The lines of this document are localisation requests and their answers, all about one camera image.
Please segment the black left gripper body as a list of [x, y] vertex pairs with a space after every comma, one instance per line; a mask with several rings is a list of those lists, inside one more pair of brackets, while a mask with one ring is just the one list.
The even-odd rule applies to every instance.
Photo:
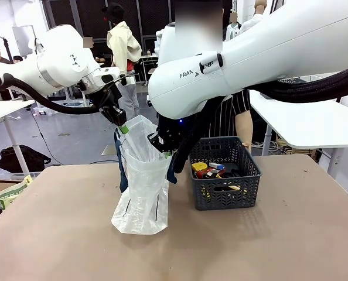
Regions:
[[118, 103], [122, 95], [116, 84], [106, 85], [100, 91], [89, 94], [88, 97], [99, 112], [112, 124], [123, 126], [126, 123], [126, 112]]

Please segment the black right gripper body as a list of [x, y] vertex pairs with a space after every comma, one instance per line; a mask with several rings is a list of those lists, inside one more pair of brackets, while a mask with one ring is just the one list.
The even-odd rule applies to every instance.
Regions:
[[184, 136], [195, 124], [197, 114], [180, 119], [170, 119], [161, 114], [158, 117], [158, 136], [166, 152], [177, 150]]

